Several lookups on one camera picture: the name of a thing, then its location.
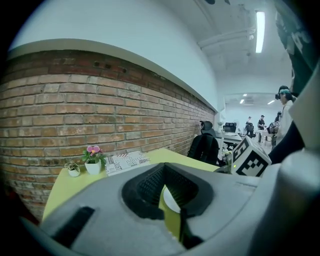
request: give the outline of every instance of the small succulent pot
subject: small succulent pot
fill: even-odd
[[[78,177],[80,175],[79,165],[77,165],[75,162],[67,162],[64,167],[68,169],[68,173],[71,177]]]

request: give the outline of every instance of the white flower pot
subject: white flower pot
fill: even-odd
[[[88,171],[89,174],[99,174],[101,171],[101,160],[99,159],[99,162],[97,163],[85,163],[85,168]]]
[[[68,169],[68,173],[72,177],[78,177],[80,175],[80,169],[79,169],[79,167],[76,167],[73,170]]]

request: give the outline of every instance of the ceiling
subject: ceiling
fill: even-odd
[[[207,55],[215,72],[288,60],[275,24],[271,0],[158,0],[177,15]],[[256,11],[265,12],[262,53],[256,53]]]
[[[274,93],[248,93],[244,96],[243,93],[241,94],[229,94],[224,96],[224,102],[226,105],[233,105],[233,106],[252,106],[252,107],[270,107],[270,108],[277,108],[281,109],[282,104],[280,100],[275,99]]]

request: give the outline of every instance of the yellow desk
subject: yellow desk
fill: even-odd
[[[209,172],[214,172],[219,168],[217,166],[205,162],[200,162],[198,160],[194,160],[184,155],[172,152],[165,148],[148,152],[146,153],[146,155],[150,158],[151,164],[177,163]],[[68,174],[68,170],[66,168],[63,168],[54,183],[54,186],[46,203],[42,219],[44,220],[55,208],[71,198],[77,192],[90,185],[91,183],[105,177],[107,177],[107,173],[105,171],[101,171],[98,175],[90,175],[84,167],[81,169],[80,176],[71,177]],[[178,213],[172,211],[167,207],[163,199],[163,192],[164,190],[162,190],[159,208],[164,211],[165,225],[174,236],[179,238],[180,216]]]

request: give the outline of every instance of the potted plant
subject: potted plant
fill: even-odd
[[[74,161],[67,162],[64,168],[68,169],[69,175],[72,177],[77,177],[80,175],[80,168]]]
[[[82,160],[89,174],[99,174],[101,171],[101,163],[106,164],[103,152],[98,146],[88,146],[84,151]]]
[[[222,133],[223,128],[222,126],[224,125],[224,122],[218,122],[218,133]]]

